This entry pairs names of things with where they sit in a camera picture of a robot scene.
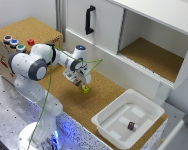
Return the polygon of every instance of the white tray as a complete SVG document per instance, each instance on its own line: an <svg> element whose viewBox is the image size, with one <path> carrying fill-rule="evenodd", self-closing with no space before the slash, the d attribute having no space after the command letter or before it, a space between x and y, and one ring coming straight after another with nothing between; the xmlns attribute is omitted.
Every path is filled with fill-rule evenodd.
<svg viewBox="0 0 188 150"><path fill-rule="evenodd" d="M164 109L129 89L92 118L99 133L120 149L130 149L163 115ZM134 122L134 129L128 129Z"/></svg>

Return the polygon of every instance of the yellow object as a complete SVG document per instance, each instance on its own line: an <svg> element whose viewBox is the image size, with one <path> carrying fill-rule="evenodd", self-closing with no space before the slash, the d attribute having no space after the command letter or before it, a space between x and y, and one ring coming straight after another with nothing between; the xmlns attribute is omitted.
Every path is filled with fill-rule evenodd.
<svg viewBox="0 0 188 150"><path fill-rule="evenodd" d="M86 94L89 92L89 88L85 85L82 86L82 91Z"/></svg>

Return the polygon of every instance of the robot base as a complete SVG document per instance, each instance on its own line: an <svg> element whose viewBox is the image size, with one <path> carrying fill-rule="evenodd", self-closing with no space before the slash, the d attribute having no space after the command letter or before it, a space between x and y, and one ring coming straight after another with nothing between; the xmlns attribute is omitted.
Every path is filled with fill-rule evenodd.
<svg viewBox="0 0 188 150"><path fill-rule="evenodd" d="M19 137L18 137L18 150L27 150L27 148L29 146L29 137L31 136L32 132L34 131L34 129L36 127L36 123L37 122L29 124L20 132ZM59 141L59 145L60 145L58 150L60 150L61 146L63 145L63 138L60 138L58 141ZM43 150L43 147L35 148L31 144L29 146L28 150Z"/></svg>

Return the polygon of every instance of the cabinet door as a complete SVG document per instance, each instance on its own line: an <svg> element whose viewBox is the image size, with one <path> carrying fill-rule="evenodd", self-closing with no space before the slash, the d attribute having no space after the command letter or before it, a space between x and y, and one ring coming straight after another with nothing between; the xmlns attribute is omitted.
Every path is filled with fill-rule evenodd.
<svg viewBox="0 0 188 150"><path fill-rule="evenodd" d="M93 5L90 27L94 32L86 35L86 11ZM123 8L106 0L68 0L67 29L113 54L118 52Z"/></svg>

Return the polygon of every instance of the brown desk surface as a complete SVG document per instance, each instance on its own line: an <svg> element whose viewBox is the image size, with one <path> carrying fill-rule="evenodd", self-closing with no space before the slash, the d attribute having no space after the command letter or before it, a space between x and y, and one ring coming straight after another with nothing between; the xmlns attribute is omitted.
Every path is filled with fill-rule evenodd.
<svg viewBox="0 0 188 150"><path fill-rule="evenodd" d="M53 67L50 93L60 100L66 113L113 149L117 149L98 133L96 126L91 122L91 118L125 92L125 89L99 73L92 71L92 81L88 84L90 91L84 94L81 90L81 86L75 86L63 76L62 73L64 70L65 68L60 65ZM45 89L47 89L49 85L49 71L50 69L48 68L48 74L40 81L40 84ZM166 119L167 115L163 115L131 150L140 149Z"/></svg>

